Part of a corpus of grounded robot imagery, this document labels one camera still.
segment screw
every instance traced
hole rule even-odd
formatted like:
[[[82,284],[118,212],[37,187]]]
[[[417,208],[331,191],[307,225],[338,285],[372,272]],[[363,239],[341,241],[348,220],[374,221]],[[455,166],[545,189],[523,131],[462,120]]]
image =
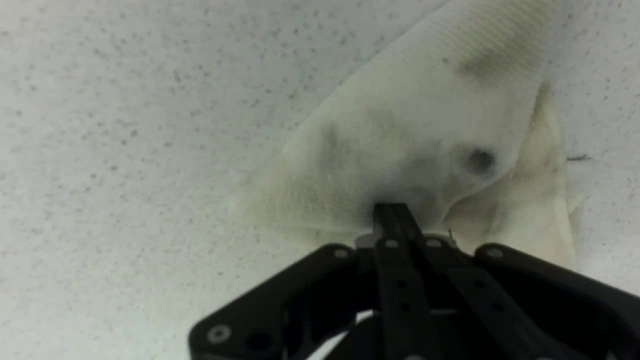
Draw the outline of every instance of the screw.
[[[398,239],[386,239],[383,245],[386,248],[399,248],[399,241]]]
[[[441,241],[438,237],[427,237],[426,248],[441,248]]]
[[[504,251],[499,248],[488,248],[485,254],[489,258],[504,258]]]
[[[226,324],[218,324],[208,329],[206,337],[209,343],[221,343],[231,337],[231,327]]]
[[[336,258],[348,258],[348,251],[345,251],[344,248],[338,248],[338,250],[333,251],[333,256],[336,256]]]

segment black mechanical arm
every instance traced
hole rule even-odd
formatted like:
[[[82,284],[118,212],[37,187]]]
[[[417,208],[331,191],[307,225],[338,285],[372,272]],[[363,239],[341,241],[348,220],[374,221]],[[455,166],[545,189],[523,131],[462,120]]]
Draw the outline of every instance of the black mechanical arm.
[[[640,297],[507,245],[473,256],[378,203],[374,245],[324,245],[198,321],[191,360],[640,360]]]

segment speckled floor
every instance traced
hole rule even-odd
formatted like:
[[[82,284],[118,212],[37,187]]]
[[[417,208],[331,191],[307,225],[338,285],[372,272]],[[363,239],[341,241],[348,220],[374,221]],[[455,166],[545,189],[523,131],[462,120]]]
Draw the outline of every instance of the speckled floor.
[[[0,357],[186,357],[195,319],[307,250],[224,231],[220,197],[438,4],[4,0]],[[640,2],[569,4],[580,267],[640,291]]]

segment dark spot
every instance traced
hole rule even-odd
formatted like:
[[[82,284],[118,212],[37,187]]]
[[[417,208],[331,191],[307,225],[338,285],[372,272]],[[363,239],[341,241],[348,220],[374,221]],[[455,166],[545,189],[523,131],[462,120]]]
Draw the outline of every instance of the dark spot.
[[[340,167],[348,150],[336,124],[327,124],[324,128],[322,147],[324,152],[320,156],[320,167]]]
[[[484,78],[484,75],[496,72],[497,68],[499,68],[499,64],[496,61],[493,54],[482,54],[482,55],[476,55],[476,57],[462,61],[457,66],[457,72],[462,75]]]
[[[567,162],[589,162],[591,156],[589,153],[573,153],[566,158]]]
[[[472,171],[484,173],[496,163],[496,156],[488,150],[478,147],[467,156],[467,163],[469,163]]]

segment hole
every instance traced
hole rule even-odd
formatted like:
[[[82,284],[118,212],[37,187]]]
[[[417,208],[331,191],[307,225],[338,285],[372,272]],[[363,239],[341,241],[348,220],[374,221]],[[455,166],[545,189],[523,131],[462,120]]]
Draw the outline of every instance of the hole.
[[[252,352],[261,352],[267,345],[272,345],[272,335],[265,333],[265,332],[254,332],[254,333],[247,335],[246,345]]]

